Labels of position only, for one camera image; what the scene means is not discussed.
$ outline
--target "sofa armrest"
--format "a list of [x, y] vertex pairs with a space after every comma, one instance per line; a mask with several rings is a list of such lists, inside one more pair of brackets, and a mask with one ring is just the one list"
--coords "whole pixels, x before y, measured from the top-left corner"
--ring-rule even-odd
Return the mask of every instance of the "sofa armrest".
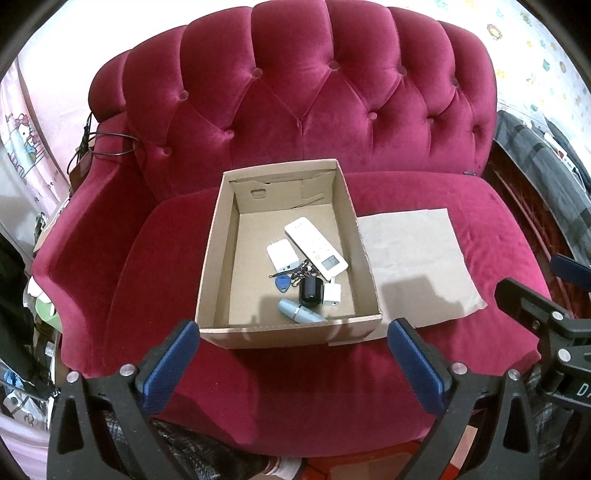
[[119, 276], [157, 204], [135, 159], [126, 157], [131, 158], [94, 158], [33, 262], [35, 280], [61, 318], [63, 361], [87, 376], [102, 373], [106, 321]]

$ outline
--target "air conditioner remote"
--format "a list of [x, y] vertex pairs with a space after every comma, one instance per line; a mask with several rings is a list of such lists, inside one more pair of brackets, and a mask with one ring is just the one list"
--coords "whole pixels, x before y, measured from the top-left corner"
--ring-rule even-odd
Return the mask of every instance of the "air conditioner remote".
[[285, 232], [326, 281], [347, 270], [349, 264], [306, 217], [286, 225]]

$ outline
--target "white usb adapter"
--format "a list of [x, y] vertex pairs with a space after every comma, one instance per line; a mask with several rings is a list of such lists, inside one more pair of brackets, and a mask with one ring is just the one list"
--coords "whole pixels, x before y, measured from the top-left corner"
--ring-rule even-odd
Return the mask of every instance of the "white usb adapter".
[[267, 253], [277, 273], [292, 270], [300, 264], [300, 259], [287, 238], [269, 245]]
[[335, 278], [330, 283], [325, 283], [322, 293], [322, 305], [325, 307], [338, 307], [340, 305], [340, 284], [335, 283]]

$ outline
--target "black cable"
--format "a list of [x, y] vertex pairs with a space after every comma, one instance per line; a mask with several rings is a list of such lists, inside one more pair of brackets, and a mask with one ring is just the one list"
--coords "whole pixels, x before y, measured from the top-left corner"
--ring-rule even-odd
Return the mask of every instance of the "black cable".
[[[94, 155], [100, 155], [100, 156], [104, 156], [104, 157], [122, 157], [123, 155], [127, 155], [127, 154], [135, 152], [139, 148], [139, 144], [141, 143], [139, 138], [134, 137], [133, 135], [121, 134], [118, 132], [97, 132], [97, 131], [91, 132], [90, 131], [91, 124], [92, 124], [92, 113], [90, 113], [90, 115], [86, 119], [86, 124], [84, 126], [84, 134], [82, 135], [82, 140], [80, 141], [80, 145], [76, 149], [76, 153], [70, 159], [70, 161], [68, 162], [68, 165], [66, 167], [66, 173], [68, 175], [71, 172], [70, 168], [72, 166], [72, 162], [74, 161], [74, 159], [76, 160], [76, 165], [78, 165], [80, 163], [80, 160], [82, 159], [82, 157], [84, 157], [84, 155], [86, 155], [86, 153], [88, 153], [88, 152], [90, 152], [91, 158], [94, 157]], [[99, 151], [94, 150], [90, 146], [90, 142], [100, 135], [126, 138], [128, 140], [131, 140], [132, 142], [135, 142], [135, 145], [132, 148], [130, 148], [129, 150], [125, 150], [123, 152], [116, 152], [116, 153], [99, 152]]]
[[127, 138], [131, 141], [137, 142], [137, 145], [135, 145], [133, 148], [130, 148], [129, 150], [125, 150], [124, 152], [117, 152], [117, 153], [97, 152], [96, 150], [92, 149], [89, 146], [88, 151], [90, 151], [93, 155], [104, 155], [105, 157], [121, 157], [122, 155], [127, 155], [129, 153], [133, 153], [139, 148], [140, 140], [139, 140], [139, 138], [134, 137], [133, 135], [120, 134], [118, 132], [91, 132], [90, 134], [94, 135], [94, 137], [92, 137], [90, 140], [94, 140], [99, 135], [106, 135], [106, 136], [111, 135], [113, 137]]

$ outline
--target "remote display screen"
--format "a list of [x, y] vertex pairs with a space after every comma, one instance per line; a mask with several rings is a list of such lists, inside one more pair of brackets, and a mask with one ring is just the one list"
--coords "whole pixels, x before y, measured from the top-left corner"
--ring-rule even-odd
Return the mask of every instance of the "remote display screen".
[[334, 255], [331, 255], [330, 257], [328, 257], [326, 260], [324, 260], [322, 262], [322, 266], [326, 269], [326, 270], [330, 270], [331, 268], [333, 268], [335, 265], [338, 265], [339, 261], [336, 259], [336, 257]]

